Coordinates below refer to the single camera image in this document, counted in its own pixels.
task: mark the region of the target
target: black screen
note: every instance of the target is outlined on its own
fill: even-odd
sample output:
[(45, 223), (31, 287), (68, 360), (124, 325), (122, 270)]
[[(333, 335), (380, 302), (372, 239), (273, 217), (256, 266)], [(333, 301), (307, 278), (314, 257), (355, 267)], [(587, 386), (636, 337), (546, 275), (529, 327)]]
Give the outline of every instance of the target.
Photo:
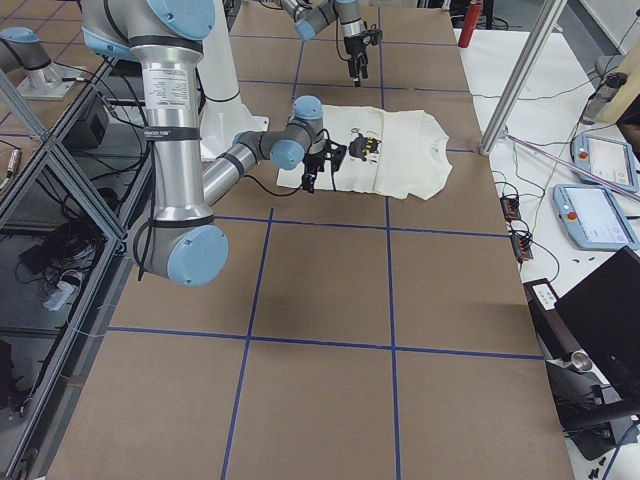
[(620, 396), (640, 396), (640, 257), (623, 247), (556, 309)]

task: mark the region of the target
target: blue and white device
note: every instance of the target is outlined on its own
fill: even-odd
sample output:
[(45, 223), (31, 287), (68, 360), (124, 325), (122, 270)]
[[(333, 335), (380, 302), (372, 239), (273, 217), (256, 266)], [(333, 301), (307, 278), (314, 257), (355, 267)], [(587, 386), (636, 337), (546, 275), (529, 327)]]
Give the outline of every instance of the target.
[[(572, 142), (571, 153), (580, 170), (615, 183), (628, 192), (638, 191), (635, 155), (627, 142), (583, 133)], [(582, 183), (594, 183), (588, 177), (578, 176)]]
[(571, 239), (582, 250), (617, 251), (640, 242), (611, 190), (595, 185), (556, 185), (553, 200)]

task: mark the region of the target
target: white cloth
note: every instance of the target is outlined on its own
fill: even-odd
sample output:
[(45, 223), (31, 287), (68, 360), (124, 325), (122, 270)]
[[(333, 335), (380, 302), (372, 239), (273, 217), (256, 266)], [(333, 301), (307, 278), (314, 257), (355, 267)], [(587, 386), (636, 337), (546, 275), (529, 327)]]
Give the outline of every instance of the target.
[[(404, 199), (408, 194), (424, 200), (445, 186), (451, 165), (446, 157), (449, 137), (438, 122), (422, 110), (385, 112), (373, 107), (324, 105), (324, 126), (331, 139), (349, 147), (336, 189), (378, 193)], [(296, 188), (304, 165), (280, 170), (277, 184)], [(329, 165), (315, 187), (331, 190)]]

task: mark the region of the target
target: black monitor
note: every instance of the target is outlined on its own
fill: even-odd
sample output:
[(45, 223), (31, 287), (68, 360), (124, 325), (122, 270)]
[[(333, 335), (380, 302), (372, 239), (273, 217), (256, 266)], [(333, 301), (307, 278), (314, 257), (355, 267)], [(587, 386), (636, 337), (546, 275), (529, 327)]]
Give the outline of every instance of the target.
[(620, 397), (640, 397), (640, 257), (623, 247), (556, 310)]

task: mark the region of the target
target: red cylinder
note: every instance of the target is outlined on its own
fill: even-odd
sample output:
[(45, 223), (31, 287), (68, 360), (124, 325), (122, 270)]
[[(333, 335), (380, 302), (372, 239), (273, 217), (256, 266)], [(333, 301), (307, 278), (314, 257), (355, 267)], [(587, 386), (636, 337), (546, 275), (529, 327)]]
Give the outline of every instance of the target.
[(458, 40), (458, 46), (461, 48), (467, 48), (471, 41), (471, 35), (476, 29), (478, 24), (478, 18), (482, 12), (482, 2), (472, 0), (467, 8), (467, 14), (464, 17), (464, 25), (462, 26), (462, 33), (460, 33), (460, 40)]

